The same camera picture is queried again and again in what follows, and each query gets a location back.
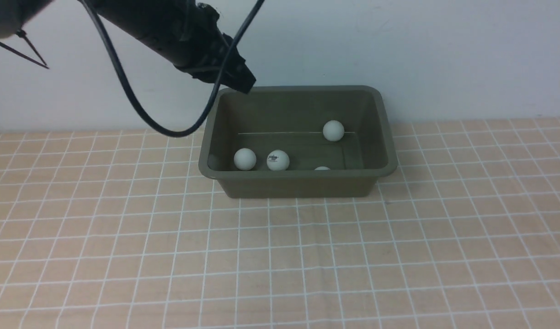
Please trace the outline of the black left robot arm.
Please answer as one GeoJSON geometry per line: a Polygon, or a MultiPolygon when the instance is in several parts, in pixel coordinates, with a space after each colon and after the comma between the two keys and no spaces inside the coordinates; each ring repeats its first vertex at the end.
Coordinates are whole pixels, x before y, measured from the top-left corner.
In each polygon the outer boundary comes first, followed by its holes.
{"type": "MultiPolygon", "coordinates": [[[[49,0],[0,0],[0,41],[25,36],[23,26],[49,0]]],[[[92,10],[168,60],[181,72],[213,84],[233,38],[219,13],[194,0],[91,0],[92,10]]]]}

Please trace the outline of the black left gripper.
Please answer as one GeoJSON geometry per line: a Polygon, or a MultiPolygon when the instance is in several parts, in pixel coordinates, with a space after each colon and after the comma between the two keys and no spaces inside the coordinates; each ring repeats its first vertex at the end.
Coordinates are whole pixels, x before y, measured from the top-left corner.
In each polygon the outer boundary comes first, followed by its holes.
{"type": "Polygon", "coordinates": [[[172,25],[176,52],[173,65],[203,83],[214,84],[219,71],[220,83],[247,94],[256,79],[238,50],[230,48],[234,38],[218,27],[219,13],[210,5],[197,2],[175,2],[179,15],[172,25]]]}

